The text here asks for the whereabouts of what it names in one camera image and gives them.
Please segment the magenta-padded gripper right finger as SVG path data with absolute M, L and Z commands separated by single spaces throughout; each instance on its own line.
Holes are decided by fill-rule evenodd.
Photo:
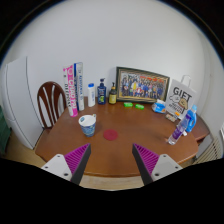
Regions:
M 133 144 L 132 154 L 144 185 L 148 185 L 182 169 L 167 154 L 158 155 L 136 143 Z

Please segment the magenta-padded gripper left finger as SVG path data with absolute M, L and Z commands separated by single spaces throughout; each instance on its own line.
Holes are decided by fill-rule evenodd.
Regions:
M 66 155 L 56 154 L 42 169 L 79 185 L 91 154 L 91 144 L 87 143 Z

